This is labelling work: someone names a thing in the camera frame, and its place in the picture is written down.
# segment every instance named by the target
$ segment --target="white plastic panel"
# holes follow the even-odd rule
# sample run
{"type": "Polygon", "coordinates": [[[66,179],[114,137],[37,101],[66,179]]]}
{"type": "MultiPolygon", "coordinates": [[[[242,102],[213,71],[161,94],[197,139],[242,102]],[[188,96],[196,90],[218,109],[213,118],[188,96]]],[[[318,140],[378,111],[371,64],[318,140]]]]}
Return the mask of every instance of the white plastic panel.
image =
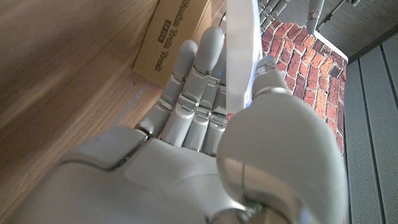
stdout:
{"type": "Polygon", "coordinates": [[[61,162],[80,161],[110,169],[145,139],[142,131],[116,126],[66,153],[61,162]]]}

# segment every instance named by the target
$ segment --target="robotic hand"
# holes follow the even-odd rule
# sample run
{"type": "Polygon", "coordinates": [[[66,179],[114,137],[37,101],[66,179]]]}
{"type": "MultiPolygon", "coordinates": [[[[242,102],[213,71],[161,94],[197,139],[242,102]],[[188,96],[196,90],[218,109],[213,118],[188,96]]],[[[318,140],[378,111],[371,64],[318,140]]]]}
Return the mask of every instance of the robotic hand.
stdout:
{"type": "Polygon", "coordinates": [[[165,90],[138,123],[152,137],[177,147],[215,155],[226,126],[224,34],[210,27],[198,49],[186,40],[165,90]]]}
{"type": "Polygon", "coordinates": [[[258,43],[247,40],[259,30],[228,30],[237,48],[227,56],[217,27],[199,48],[184,42],[136,128],[109,129],[63,156],[8,223],[342,222],[347,187],[331,131],[290,94],[272,57],[257,61],[258,43]],[[246,80],[252,98],[228,128],[226,87],[241,80],[227,72],[246,80]]]}

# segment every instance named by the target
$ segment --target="cardboard box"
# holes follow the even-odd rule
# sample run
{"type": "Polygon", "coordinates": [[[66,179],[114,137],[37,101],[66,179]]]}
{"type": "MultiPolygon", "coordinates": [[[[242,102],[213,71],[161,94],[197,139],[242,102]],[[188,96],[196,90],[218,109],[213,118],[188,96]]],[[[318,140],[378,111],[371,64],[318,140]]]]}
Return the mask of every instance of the cardboard box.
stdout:
{"type": "Polygon", "coordinates": [[[149,24],[134,71],[165,86],[181,44],[193,39],[197,44],[211,26],[210,0],[160,0],[149,24]]]}

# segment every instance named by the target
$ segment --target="red brick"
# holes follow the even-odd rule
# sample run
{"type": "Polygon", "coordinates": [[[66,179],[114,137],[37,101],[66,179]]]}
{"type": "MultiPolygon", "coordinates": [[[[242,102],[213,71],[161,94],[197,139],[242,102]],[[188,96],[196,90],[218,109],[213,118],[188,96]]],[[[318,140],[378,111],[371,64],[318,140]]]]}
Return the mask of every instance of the red brick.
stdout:
{"type": "Polygon", "coordinates": [[[326,93],[323,90],[318,90],[317,102],[315,104],[315,112],[325,119],[326,112],[326,93]]]}
{"type": "Polygon", "coordinates": [[[346,81],[346,68],[345,67],[343,68],[343,71],[340,73],[340,76],[338,77],[338,79],[341,82],[345,82],[346,81]]]}
{"type": "Polygon", "coordinates": [[[294,43],[288,38],[285,38],[285,49],[288,50],[289,52],[293,51],[294,48],[294,43]]]}
{"type": "Polygon", "coordinates": [[[285,63],[288,63],[290,60],[290,54],[291,54],[290,52],[288,52],[286,49],[284,49],[282,51],[282,54],[280,55],[280,60],[285,63]]]}
{"type": "Polygon", "coordinates": [[[294,39],[294,43],[296,45],[303,45],[304,40],[309,36],[308,32],[307,32],[307,28],[303,28],[301,30],[301,32],[296,36],[296,38],[294,39]]]}
{"type": "Polygon", "coordinates": [[[304,63],[301,63],[300,65],[300,74],[303,77],[307,77],[307,73],[308,73],[308,67],[304,65],[304,63]]]}
{"type": "Polygon", "coordinates": [[[340,86],[340,92],[338,94],[338,97],[341,101],[344,102],[344,89],[340,86]]]}
{"type": "Polygon", "coordinates": [[[337,112],[337,128],[340,133],[343,133],[344,127],[344,105],[338,102],[338,112],[337,112]]]}
{"type": "Polygon", "coordinates": [[[328,103],[326,106],[326,115],[333,121],[337,121],[337,107],[328,103]]]}
{"type": "Polygon", "coordinates": [[[268,48],[269,48],[269,43],[266,41],[262,41],[262,56],[266,56],[266,53],[268,52],[268,48]]]}
{"type": "Polygon", "coordinates": [[[323,76],[319,77],[319,87],[322,90],[325,90],[325,91],[328,90],[328,80],[326,80],[326,78],[323,76]]]}
{"type": "Polygon", "coordinates": [[[340,81],[335,77],[330,77],[328,101],[335,106],[337,106],[338,103],[339,88],[340,81]]]}
{"type": "Polygon", "coordinates": [[[342,59],[341,57],[338,57],[338,58],[335,58],[335,60],[336,60],[337,65],[338,65],[340,68],[343,68],[343,67],[344,67],[344,59],[342,59]]]}
{"type": "Polygon", "coordinates": [[[343,69],[338,79],[340,80],[340,86],[344,88],[346,85],[346,68],[343,69]]]}
{"type": "Polygon", "coordinates": [[[315,101],[315,93],[311,90],[305,90],[304,101],[313,106],[313,102],[315,101]]]}
{"type": "Polygon", "coordinates": [[[276,19],[276,20],[274,20],[274,21],[272,22],[271,27],[273,27],[273,28],[275,29],[275,28],[278,27],[281,23],[282,23],[281,21],[279,21],[279,20],[276,19]]]}
{"type": "Polygon", "coordinates": [[[295,80],[294,78],[290,77],[290,75],[287,75],[286,78],[285,78],[285,81],[286,81],[287,87],[288,87],[291,91],[293,91],[293,89],[294,89],[294,84],[296,83],[296,80],[295,80]]]}
{"type": "Polygon", "coordinates": [[[329,128],[331,129],[333,135],[335,135],[335,137],[336,137],[337,123],[332,121],[331,119],[328,119],[328,125],[329,125],[329,128]]]}
{"type": "Polygon", "coordinates": [[[320,41],[320,40],[317,40],[317,41],[315,41],[315,44],[314,44],[314,46],[313,46],[313,49],[316,51],[316,52],[318,52],[319,54],[321,53],[321,50],[322,50],[322,48],[323,48],[323,43],[322,43],[322,41],[320,41]]]}
{"type": "Polygon", "coordinates": [[[305,47],[303,45],[296,44],[295,46],[300,53],[304,53],[305,47]]]}
{"type": "Polygon", "coordinates": [[[326,59],[325,61],[322,63],[321,65],[321,74],[327,78],[329,76],[329,70],[331,69],[331,67],[333,66],[334,60],[333,57],[331,57],[330,55],[326,55],[326,59]]]}
{"type": "Polygon", "coordinates": [[[287,72],[293,78],[297,77],[297,70],[299,69],[300,66],[300,59],[301,56],[297,51],[294,50],[292,59],[290,59],[289,67],[287,69],[287,72]]]}
{"type": "Polygon", "coordinates": [[[331,70],[329,72],[329,75],[332,76],[332,77],[337,78],[340,75],[342,70],[343,69],[341,69],[341,68],[339,68],[337,66],[333,66],[333,68],[331,68],[331,70]]]}
{"type": "Polygon", "coordinates": [[[307,48],[305,51],[305,54],[303,55],[303,63],[308,65],[310,61],[312,60],[313,56],[315,55],[315,51],[313,49],[307,48]]]}
{"type": "Polygon", "coordinates": [[[297,75],[296,78],[296,89],[294,90],[294,95],[302,99],[304,93],[305,78],[302,75],[297,75]]]}
{"type": "Polygon", "coordinates": [[[336,141],[337,141],[337,145],[339,147],[340,152],[343,153],[344,152],[344,140],[340,133],[337,134],[336,141]]]}
{"type": "Polygon", "coordinates": [[[293,40],[294,37],[301,31],[301,27],[297,24],[294,24],[293,27],[289,30],[289,32],[287,33],[287,37],[290,40],[293,40]]]}
{"type": "Polygon", "coordinates": [[[315,43],[315,37],[314,37],[313,35],[309,35],[309,36],[304,40],[303,45],[304,45],[306,48],[309,49],[309,48],[312,48],[313,43],[315,43]]]}
{"type": "Polygon", "coordinates": [[[316,53],[315,57],[312,59],[311,63],[313,66],[319,67],[319,64],[321,64],[322,60],[323,60],[323,56],[316,53]]]}
{"type": "Polygon", "coordinates": [[[308,74],[308,88],[316,90],[318,87],[319,69],[311,65],[310,73],[308,74]]]}
{"type": "Polygon", "coordinates": [[[278,59],[282,46],[283,46],[282,39],[279,37],[275,37],[274,40],[272,41],[269,55],[273,56],[275,59],[278,59]]]}
{"type": "Polygon", "coordinates": [[[272,31],[269,30],[269,27],[266,29],[266,31],[264,31],[264,33],[262,34],[262,41],[264,42],[270,42],[272,40],[274,35],[272,35],[272,31]]]}
{"type": "Polygon", "coordinates": [[[340,55],[339,55],[337,52],[334,52],[334,51],[332,51],[332,52],[330,53],[330,55],[331,55],[332,57],[334,57],[335,59],[338,58],[338,57],[340,57],[340,55]]]}
{"type": "Polygon", "coordinates": [[[324,46],[324,47],[322,48],[322,50],[321,50],[322,53],[328,54],[328,55],[330,55],[330,51],[331,51],[331,48],[328,47],[326,44],[325,44],[325,46],[324,46]]]}
{"type": "Polygon", "coordinates": [[[287,64],[284,63],[284,62],[279,61],[279,62],[276,64],[276,68],[277,68],[279,71],[287,71],[287,64]]]}
{"type": "Polygon", "coordinates": [[[293,26],[292,22],[285,22],[284,24],[282,24],[278,30],[276,31],[275,35],[277,35],[278,37],[283,38],[286,34],[287,31],[293,26]]]}

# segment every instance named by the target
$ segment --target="robot finger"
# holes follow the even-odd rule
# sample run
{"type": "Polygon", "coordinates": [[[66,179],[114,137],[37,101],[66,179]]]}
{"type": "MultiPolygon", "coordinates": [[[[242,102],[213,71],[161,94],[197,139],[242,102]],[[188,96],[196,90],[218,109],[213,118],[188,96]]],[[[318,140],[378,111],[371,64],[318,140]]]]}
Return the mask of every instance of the robot finger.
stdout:
{"type": "Polygon", "coordinates": [[[213,103],[213,112],[207,127],[205,139],[201,151],[205,154],[215,156],[218,143],[226,128],[226,87],[225,79],[221,79],[220,87],[213,103]]]}
{"type": "Polygon", "coordinates": [[[192,123],[211,71],[218,61],[224,44],[224,33],[218,27],[210,27],[203,34],[182,92],[161,134],[161,140],[181,147],[192,123]]]}
{"type": "Polygon", "coordinates": [[[205,92],[202,95],[187,136],[182,144],[183,147],[200,151],[207,131],[207,126],[209,124],[211,112],[213,110],[213,103],[220,85],[220,80],[225,73],[225,65],[226,47],[223,47],[217,64],[211,71],[211,75],[207,81],[205,92]]]}
{"type": "Polygon", "coordinates": [[[285,9],[287,3],[291,0],[270,0],[269,3],[265,6],[264,10],[260,13],[260,25],[261,31],[264,32],[271,23],[277,18],[277,16],[285,9]]]}
{"type": "Polygon", "coordinates": [[[163,94],[160,96],[157,103],[138,122],[136,129],[145,132],[150,137],[159,137],[182,91],[185,77],[192,68],[197,50],[198,46],[193,40],[186,40],[181,45],[173,72],[166,84],[163,94]]]}
{"type": "Polygon", "coordinates": [[[307,31],[309,34],[313,34],[315,28],[317,27],[319,17],[322,12],[323,3],[325,0],[311,0],[310,6],[308,8],[308,21],[307,21],[307,31]]]}

